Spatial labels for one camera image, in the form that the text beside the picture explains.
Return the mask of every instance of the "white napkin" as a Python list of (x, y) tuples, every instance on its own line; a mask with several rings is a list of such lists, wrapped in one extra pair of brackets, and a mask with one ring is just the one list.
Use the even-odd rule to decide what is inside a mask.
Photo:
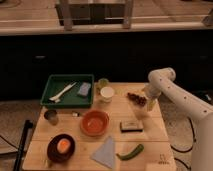
[(109, 136), (105, 143), (91, 155), (91, 159), (109, 167), (110, 169), (113, 169), (115, 166), (114, 139)]

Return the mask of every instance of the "orange bowl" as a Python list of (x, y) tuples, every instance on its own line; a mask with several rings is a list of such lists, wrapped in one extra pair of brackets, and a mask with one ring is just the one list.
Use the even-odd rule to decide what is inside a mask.
[(81, 120), (81, 130), (88, 136), (100, 136), (106, 132), (109, 116), (100, 110), (86, 112)]

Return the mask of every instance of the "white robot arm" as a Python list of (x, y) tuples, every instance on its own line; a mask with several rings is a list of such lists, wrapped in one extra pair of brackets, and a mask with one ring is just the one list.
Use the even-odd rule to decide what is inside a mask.
[(172, 81), (176, 74), (172, 68), (149, 73), (149, 84), (144, 91), (154, 100), (163, 92), (173, 103), (185, 110), (197, 125), (196, 142), (193, 146), (192, 171), (213, 171), (213, 106), (185, 91)]

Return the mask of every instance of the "white cup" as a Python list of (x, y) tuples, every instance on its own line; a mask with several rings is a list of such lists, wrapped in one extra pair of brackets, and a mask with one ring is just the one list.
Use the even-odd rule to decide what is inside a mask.
[(102, 101), (104, 102), (111, 102), (112, 97), (115, 94), (115, 91), (112, 87), (103, 87), (100, 91), (101, 97), (102, 97)]

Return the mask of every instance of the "small cup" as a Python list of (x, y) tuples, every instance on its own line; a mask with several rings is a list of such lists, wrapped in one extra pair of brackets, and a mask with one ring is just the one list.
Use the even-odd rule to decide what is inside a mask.
[(107, 78), (101, 78), (98, 80), (98, 89), (101, 90), (103, 87), (108, 86), (109, 80)]
[(112, 87), (103, 87), (100, 91), (101, 97), (102, 97), (102, 101), (104, 102), (111, 102), (112, 97), (115, 94), (115, 91)]
[(44, 118), (52, 125), (56, 125), (59, 121), (56, 110), (47, 110), (44, 113)]

